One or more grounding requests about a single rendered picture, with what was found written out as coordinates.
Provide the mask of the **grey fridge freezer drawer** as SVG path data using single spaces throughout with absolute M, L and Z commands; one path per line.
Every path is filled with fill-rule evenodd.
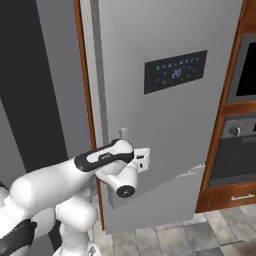
M 177 223 L 193 218 L 204 171 L 174 178 L 151 191 L 131 198 L 103 198 L 107 234 Z

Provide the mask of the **brown wooden drawer front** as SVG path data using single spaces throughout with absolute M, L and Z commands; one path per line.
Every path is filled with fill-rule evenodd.
M 249 193 L 255 197 L 251 199 L 231 201 L 231 196 L 239 197 L 246 196 Z M 210 199 L 207 203 L 208 210 L 218 210 L 231 208 L 256 202 L 256 187 L 253 186 L 227 186 L 223 189 L 216 189 L 210 194 Z

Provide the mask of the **built-in grey microwave oven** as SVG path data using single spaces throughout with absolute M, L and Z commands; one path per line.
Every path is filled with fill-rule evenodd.
M 256 34 L 243 34 L 227 103 L 256 100 Z

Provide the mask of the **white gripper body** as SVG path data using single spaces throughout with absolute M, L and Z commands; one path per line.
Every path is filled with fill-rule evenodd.
M 150 149 L 145 148 L 144 150 L 144 159 L 143 159 L 143 171 L 148 170 L 150 165 Z

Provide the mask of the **brown wooden fridge surround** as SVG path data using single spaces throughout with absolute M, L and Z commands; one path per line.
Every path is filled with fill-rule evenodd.
M 82 68 L 83 86 L 84 86 L 85 100 L 86 100 L 86 107 L 87 107 L 90 145 L 91 145 L 91 149 L 96 149 L 97 146 L 96 146 L 96 137 L 95 137 L 94 122 L 93 122 L 94 120 L 93 120 L 93 112 L 92 112 L 92 102 L 91 102 L 91 95 L 90 95 L 87 56 L 86 56 L 86 49 L 85 49 L 85 38 L 83 33 L 84 29 L 82 25 L 81 1 L 73 0 L 73 4 L 74 4 L 77 36 L 78 36 L 80 61 L 81 61 L 81 68 Z M 102 194 L 101 194 L 100 185 L 101 185 L 100 180 L 96 178 L 96 188 L 97 188 L 97 196 L 98 196 L 98 203 L 99 203 L 99 210 L 100 210 L 101 228 L 102 228 L 102 231 L 105 231 Z

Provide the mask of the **grey fridge door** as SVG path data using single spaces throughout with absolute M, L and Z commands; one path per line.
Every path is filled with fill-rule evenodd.
M 204 162 L 243 0 L 90 0 L 102 135 L 150 151 L 135 199 Z

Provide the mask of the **grey oven knob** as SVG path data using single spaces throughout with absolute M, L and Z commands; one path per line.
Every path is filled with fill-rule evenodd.
M 241 128 L 239 126 L 232 126 L 229 129 L 229 133 L 235 137 L 238 137 L 241 133 Z

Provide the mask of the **brown wooden oven cabinet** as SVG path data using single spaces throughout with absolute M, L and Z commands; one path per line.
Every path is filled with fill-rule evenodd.
M 229 64 L 226 72 L 224 86 L 220 98 L 218 112 L 216 115 L 214 130 L 211 138 L 211 143 L 205 162 L 205 171 L 200 187 L 200 193 L 197 200 L 195 212 L 202 213 L 207 211 L 214 211 L 207 209 L 207 203 L 210 199 L 210 194 L 216 189 L 223 189 L 227 186 L 253 186 L 256 187 L 256 181 L 244 182 L 226 186 L 209 188 L 208 184 L 212 173 L 214 160 L 217 153 L 217 148 L 221 139 L 224 128 L 225 118 L 227 116 L 238 114 L 254 114 L 256 113 L 256 100 L 249 102 L 227 103 L 228 91 L 231 84 L 231 79 L 241 43 L 243 34 L 256 34 L 256 0 L 243 0 L 240 11 L 240 16 L 236 28 L 235 38 L 233 41 L 232 51 L 230 54 Z

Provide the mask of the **grey fridge body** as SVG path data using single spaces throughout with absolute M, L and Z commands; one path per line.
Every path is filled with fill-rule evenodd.
M 80 0 L 96 146 L 108 142 L 99 0 Z

